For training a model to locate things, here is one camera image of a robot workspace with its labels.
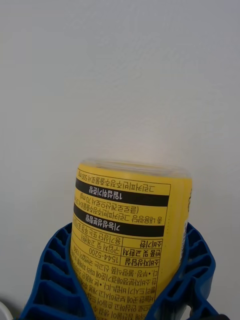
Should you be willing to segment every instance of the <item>product label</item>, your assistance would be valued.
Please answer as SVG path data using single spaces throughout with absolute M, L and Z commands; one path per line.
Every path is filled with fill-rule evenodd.
M 177 271 L 183 180 L 80 165 L 70 259 L 97 320 L 143 320 Z

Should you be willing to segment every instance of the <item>white wall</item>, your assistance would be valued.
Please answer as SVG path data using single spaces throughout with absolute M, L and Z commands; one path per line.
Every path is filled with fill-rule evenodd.
M 240 301 L 240 2 L 0 0 L 0 300 L 22 308 L 86 157 L 187 168 L 190 222 Z

